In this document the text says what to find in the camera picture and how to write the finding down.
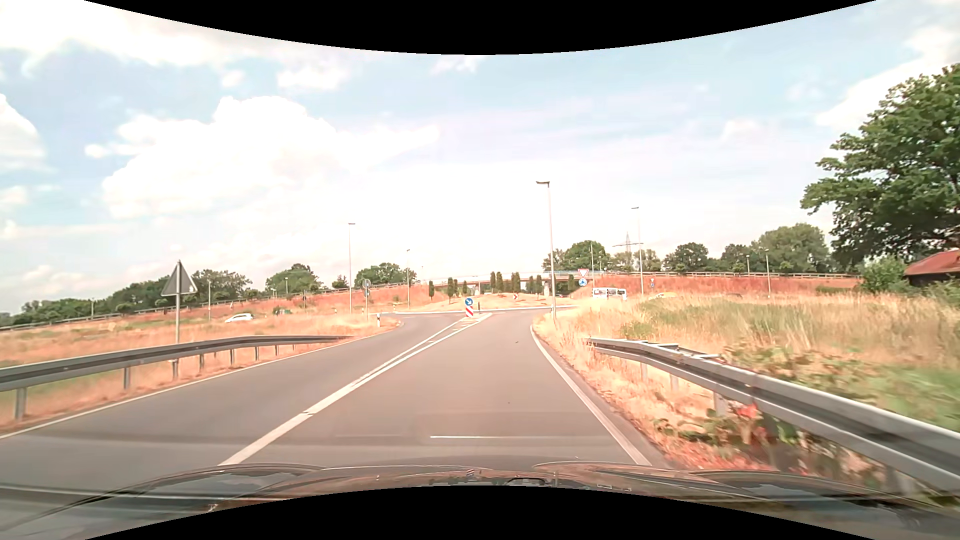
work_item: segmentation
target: triangular road sign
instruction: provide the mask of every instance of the triangular road sign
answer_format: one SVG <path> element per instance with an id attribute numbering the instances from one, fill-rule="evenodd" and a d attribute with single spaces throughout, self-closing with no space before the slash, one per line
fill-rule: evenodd
<path id="1" fill-rule="evenodd" d="M 177 290 L 177 274 L 180 273 L 180 290 Z M 194 294 L 197 292 L 197 284 L 193 282 L 193 278 L 186 273 L 186 270 L 183 268 L 183 263 L 177 261 L 177 266 L 174 267 L 174 271 L 170 273 L 170 279 L 167 280 L 167 284 L 163 285 L 163 291 L 160 292 L 160 296 L 177 296 L 178 294 Z"/>

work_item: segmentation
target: road edge line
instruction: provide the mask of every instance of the road edge line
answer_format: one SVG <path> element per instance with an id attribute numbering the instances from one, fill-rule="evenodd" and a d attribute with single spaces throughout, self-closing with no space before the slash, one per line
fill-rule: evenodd
<path id="1" fill-rule="evenodd" d="M 530 336 L 533 337 L 534 343 L 537 344 L 537 348 L 540 349 L 541 353 L 543 353 L 543 357 L 550 362 L 550 365 L 553 366 L 553 369 L 555 369 L 557 373 L 560 374 L 560 377 L 564 379 L 566 385 L 569 386 L 570 389 L 573 390 L 573 393 L 580 398 L 580 401 L 587 406 L 589 411 L 593 413 L 593 416 L 596 417 L 596 419 L 600 422 L 600 424 L 603 425 L 604 428 L 606 428 L 607 432 L 611 435 L 611 437 L 613 437 L 613 440 L 620 445 L 620 448 L 627 453 L 630 459 L 632 459 L 637 465 L 651 466 L 652 464 L 650 463 L 650 460 L 647 459 L 647 457 L 643 455 L 643 453 L 638 450 L 636 446 L 634 446 L 634 443 L 630 442 L 630 439 L 628 439 L 626 435 L 623 434 L 623 431 L 620 431 L 620 429 L 618 429 L 617 426 L 611 422 L 610 418 L 607 418 L 607 415 L 600 410 L 600 407 L 598 407 L 597 404 L 594 403 L 593 400 L 590 399 L 582 389 L 580 389 L 580 386 L 577 386 L 577 383 L 566 374 L 564 368 L 560 367 L 560 365 L 557 363 L 557 360 L 554 360 L 553 356 L 546 352 L 546 349 L 544 349 L 543 345 L 540 344 L 540 339 L 537 338 L 537 333 L 534 332 L 533 325 L 530 325 Z"/>
<path id="2" fill-rule="evenodd" d="M 403 322 L 402 322 L 402 321 L 400 321 L 400 324 L 397 325 L 396 327 L 397 327 L 397 328 L 400 328 L 401 326 L 403 326 Z M 382 332 L 380 332 L 380 333 L 372 333 L 372 334 L 370 334 L 370 335 L 363 335 L 363 336 L 360 336 L 360 337 L 356 337 L 356 338 L 352 338 L 352 339 L 347 339 L 347 340 L 342 341 L 342 342 L 340 342 L 340 343 L 337 343 L 337 344 L 334 344 L 334 345 L 330 345 L 329 347 L 321 347 L 320 349 L 317 349 L 316 351 L 307 351 L 307 352 L 305 352 L 305 353 L 299 353 L 299 354 L 297 354 L 297 355 L 284 356 L 283 358 L 274 358 L 274 359 L 268 360 L 268 361 L 266 361 L 266 362 L 259 362 L 259 363 L 251 364 L 251 365 L 249 365 L 249 366 L 244 366 L 244 367 L 241 367 L 241 368 L 236 368 L 236 369 L 227 370 L 225 373 L 220 373 L 220 374 L 217 374 L 217 375 L 211 375 L 210 377 L 204 377 L 204 378 L 202 378 L 202 379 L 192 380 L 192 381 L 190 381 L 190 382 L 185 382 L 184 384 L 178 384 L 178 385 L 176 385 L 176 386 L 171 386 L 171 387 L 169 387 L 169 388 L 161 388 L 161 389 L 159 389 L 159 390 L 157 390 L 157 391 L 149 392 L 149 393 L 146 393 L 146 394 L 141 394 L 141 395 L 139 395 L 139 396 L 133 396 L 133 397 L 130 397 L 130 398 L 128 398 L 128 399 L 126 399 L 126 400 L 123 400 L 123 401 L 120 401 L 120 402 L 113 402 L 113 403 L 111 403 L 111 404 L 101 405 L 101 406 L 98 406 L 98 407 L 96 407 L 96 408 L 91 408 L 90 410 L 84 410 L 84 411 L 81 411 L 81 412 L 78 412 L 78 413 L 75 413 L 75 414 L 71 414 L 71 415 L 69 415 L 69 416 L 64 416 L 64 417 L 62 417 L 62 418 L 55 418 L 55 419 L 53 419 L 53 420 L 44 422 L 44 423 L 42 423 L 42 424 L 37 424 L 37 425 L 35 425 L 35 426 L 30 426 L 29 428 L 24 428 L 23 430 L 11 431 L 10 433 L 3 433 L 3 434 L 0 434 L 0 440 L 4 440 L 4 439 L 6 439 L 6 438 L 13 437 L 14 435 L 19 435 L 19 434 L 26 433 L 26 432 L 29 432 L 29 431 L 39 430 L 40 428 L 47 428 L 47 427 L 49 427 L 49 426 L 53 426 L 53 425 L 55 425 L 55 424 L 59 424 L 60 422 L 66 422 L 67 420 L 73 420 L 74 418 L 80 418 L 81 416 L 86 416 L 87 414 L 93 414 L 94 412 L 100 412 L 101 410 L 107 410 L 108 408 L 113 408 L 113 407 L 118 406 L 118 405 L 128 404 L 128 403 L 135 402 L 135 401 L 137 401 L 137 400 L 142 400 L 142 399 L 144 399 L 144 398 L 150 398 L 150 397 L 153 397 L 153 396 L 158 396 L 158 395 L 160 395 L 160 394 L 163 394 L 163 393 L 166 393 L 166 392 L 170 392 L 171 390 L 178 390 L 178 389 L 180 389 L 180 388 L 186 388 L 187 386 L 191 386 L 191 385 L 193 385 L 193 384 L 197 384 L 197 383 L 200 383 L 200 382 L 206 382 L 206 381 L 208 381 L 208 380 L 219 379 L 220 377 L 224 377 L 224 376 L 226 376 L 226 375 L 231 375 L 231 374 L 234 374 L 234 373 L 240 373 L 240 372 L 242 372 L 242 371 L 246 371 L 246 370 L 248 370 L 248 369 L 252 369 L 252 368 L 255 368 L 255 367 L 261 367 L 261 366 L 270 365 L 270 364 L 272 364 L 272 363 L 274 363 L 274 362 L 281 362 L 281 361 L 283 361 L 283 360 L 289 360 L 290 358 L 296 358 L 296 357 L 298 357 L 298 356 L 309 355 L 309 354 L 311 354 L 311 353 L 318 353 L 318 352 L 320 352 L 320 351 L 326 351 L 326 350 L 328 350 L 328 349 L 333 349 L 334 347 L 340 347 L 341 345 L 347 345 L 348 343 L 356 343 L 357 341 L 361 341 L 361 340 L 363 340 L 363 339 L 367 339 L 368 337 L 376 337 L 376 336 L 378 336 L 378 335 L 384 335 L 384 334 L 386 334 L 386 333 L 390 333 L 390 331 L 382 331 Z"/>

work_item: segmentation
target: road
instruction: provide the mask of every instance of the road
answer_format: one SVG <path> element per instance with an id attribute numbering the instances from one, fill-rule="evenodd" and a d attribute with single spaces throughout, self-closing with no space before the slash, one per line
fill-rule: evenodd
<path id="1" fill-rule="evenodd" d="M 398 316 L 394 331 L 15 434 L 0 439 L 0 484 L 109 490 L 238 462 L 495 466 L 522 455 L 665 466 L 538 345 L 539 314 Z M 0 507 L 0 523 L 37 511 Z"/>

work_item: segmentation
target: sign post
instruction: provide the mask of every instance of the sign post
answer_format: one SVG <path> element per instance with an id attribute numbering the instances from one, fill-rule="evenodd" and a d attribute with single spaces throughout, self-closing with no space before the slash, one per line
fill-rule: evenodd
<path id="1" fill-rule="evenodd" d="M 163 290 L 160 291 L 160 296 L 175 296 L 177 311 L 177 341 L 180 343 L 180 295 L 183 294 L 195 294 L 197 292 L 197 285 L 193 283 L 193 278 L 190 277 L 190 274 L 187 274 L 186 270 L 183 269 L 183 263 L 179 260 L 177 261 L 177 266 L 174 267 L 173 273 L 170 275 L 170 279 L 167 280 L 167 284 L 163 285 Z"/>

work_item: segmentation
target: dry grass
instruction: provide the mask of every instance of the dry grass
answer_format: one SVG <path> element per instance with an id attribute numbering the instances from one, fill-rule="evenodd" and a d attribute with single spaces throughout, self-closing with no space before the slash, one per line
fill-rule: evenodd
<path id="1" fill-rule="evenodd" d="M 249 322 L 227 324 L 217 321 L 207 323 L 204 313 L 200 320 L 184 317 L 180 324 L 180 342 L 189 342 L 235 335 L 338 334 L 360 337 L 389 331 L 396 327 L 397 321 L 384 319 L 382 326 L 378 328 L 374 318 L 368 321 L 362 314 L 321 316 L 301 313 L 278 317 L 268 315 Z M 0 334 L 0 351 L 4 351 L 5 365 L 15 365 L 167 345 L 174 342 L 174 337 L 172 320 L 131 317 L 119 321 L 52 327 L 43 331 L 7 332 Z M 330 345 L 332 344 L 284 346 L 276 353 L 273 347 L 263 347 L 260 348 L 259 361 L 270 361 Z M 196 356 L 182 358 L 180 377 L 177 380 L 172 379 L 170 362 L 137 366 L 132 368 L 132 387 L 126 392 L 123 390 L 122 371 L 34 386 L 29 390 L 25 422 L 17 427 L 210 377 L 229 369 L 251 365 L 253 362 L 252 349 L 236 351 L 232 367 L 229 364 L 228 352 L 206 355 L 201 373 Z M 13 397 L 13 391 L 0 393 L 0 410 L 9 411 L 8 414 L 0 415 L 0 430 L 13 427 Z"/>
<path id="2" fill-rule="evenodd" d="M 774 364 L 782 369 L 787 362 L 777 362 L 786 358 L 812 358 L 789 375 L 817 387 L 827 369 L 846 366 L 830 379 L 828 391 L 850 392 L 854 398 L 870 394 L 863 401 L 951 429 L 956 429 L 951 418 L 960 413 L 960 401 L 953 397 L 960 387 L 960 313 L 925 298 L 681 295 L 601 301 L 559 312 L 556 329 L 545 317 L 535 328 L 682 467 L 743 467 L 751 461 L 752 467 L 766 466 L 659 432 L 657 419 L 678 426 L 704 417 L 713 407 L 711 394 L 683 380 L 672 392 L 669 376 L 655 368 L 647 369 L 644 383 L 637 363 L 593 355 L 583 337 L 675 342 L 765 372 Z M 781 353 L 761 354 L 772 350 Z"/>

